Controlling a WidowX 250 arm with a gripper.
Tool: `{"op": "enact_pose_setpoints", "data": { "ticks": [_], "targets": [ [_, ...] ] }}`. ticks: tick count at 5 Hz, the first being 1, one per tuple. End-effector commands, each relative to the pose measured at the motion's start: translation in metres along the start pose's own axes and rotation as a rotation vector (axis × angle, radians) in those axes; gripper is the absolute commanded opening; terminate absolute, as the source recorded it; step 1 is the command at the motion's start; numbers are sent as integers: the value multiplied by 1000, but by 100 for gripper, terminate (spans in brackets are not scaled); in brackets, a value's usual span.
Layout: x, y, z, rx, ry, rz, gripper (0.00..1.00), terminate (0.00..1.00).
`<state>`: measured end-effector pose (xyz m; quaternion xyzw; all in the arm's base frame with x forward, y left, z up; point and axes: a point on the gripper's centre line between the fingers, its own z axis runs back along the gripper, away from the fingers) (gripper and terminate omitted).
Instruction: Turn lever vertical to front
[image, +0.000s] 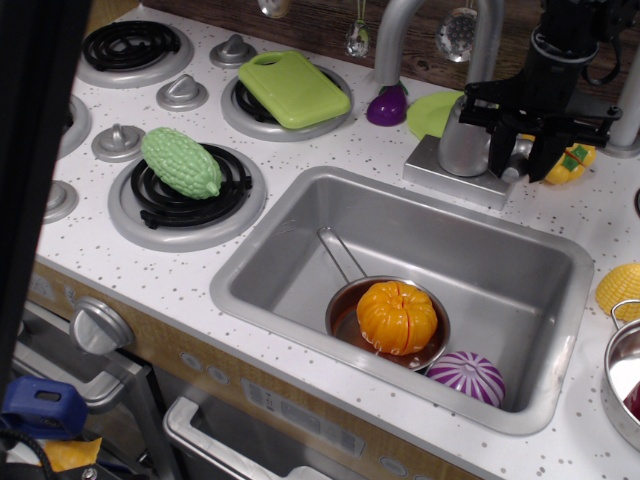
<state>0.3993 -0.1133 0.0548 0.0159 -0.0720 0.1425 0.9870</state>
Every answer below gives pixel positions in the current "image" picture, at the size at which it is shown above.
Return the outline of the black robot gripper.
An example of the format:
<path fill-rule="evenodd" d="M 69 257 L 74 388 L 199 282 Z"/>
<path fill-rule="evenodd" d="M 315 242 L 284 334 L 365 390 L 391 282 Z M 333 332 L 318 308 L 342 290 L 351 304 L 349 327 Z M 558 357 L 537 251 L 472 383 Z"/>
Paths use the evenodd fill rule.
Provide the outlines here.
<path fill-rule="evenodd" d="M 519 133 L 536 136 L 529 154 L 531 183 L 543 180 L 574 140 L 607 142 L 623 110 L 578 87 L 599 44 L 599 35 L 587 27 L 538 27 L 518 74 L 465 87 L 460 121 L 491 134 L 492 174 L 503 175 Z"/>

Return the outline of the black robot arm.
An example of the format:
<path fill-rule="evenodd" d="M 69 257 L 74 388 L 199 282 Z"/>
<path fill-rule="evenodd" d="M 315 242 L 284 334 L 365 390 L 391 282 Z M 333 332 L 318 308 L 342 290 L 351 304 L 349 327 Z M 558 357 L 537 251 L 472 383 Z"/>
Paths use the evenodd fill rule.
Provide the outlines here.
<path fill-rule="evenodd" d="M 461 122 L 490 135 L 488 169 L 501 177 L 519 135 L 534 138 L 525 173 L 543 180 L 575 143 L 607 144 L 623 110 L 580 90 L 611 83 L 621 71 L 620 35 L 635 24 L 636 1 L 545 1 L 521 70 L 470 83 Z"/>

